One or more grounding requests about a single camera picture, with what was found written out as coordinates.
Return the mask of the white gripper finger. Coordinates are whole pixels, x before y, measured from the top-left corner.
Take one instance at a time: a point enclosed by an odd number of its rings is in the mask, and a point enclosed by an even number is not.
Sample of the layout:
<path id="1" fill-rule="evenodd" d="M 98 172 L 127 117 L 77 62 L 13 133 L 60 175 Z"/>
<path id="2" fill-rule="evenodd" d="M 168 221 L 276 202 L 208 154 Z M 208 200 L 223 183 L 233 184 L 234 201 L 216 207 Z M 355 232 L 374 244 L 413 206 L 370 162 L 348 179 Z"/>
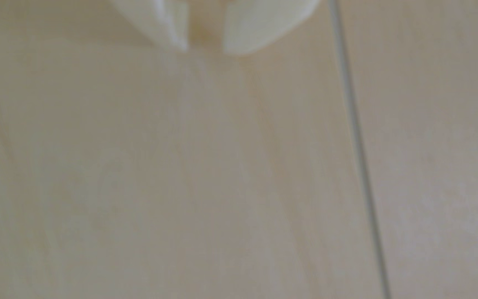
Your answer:
<path id="1" fill-rule="evenodd" d="M 320 1 L 230 1 L 225 10 L 223 51 L 248 55 L 301 25 Z"/>
<path id="2" fill-rule="evenodd" d="M 110 1 L 152 43 L 168 50 L 189 50 L 189 4 L 184 1 Z"/>

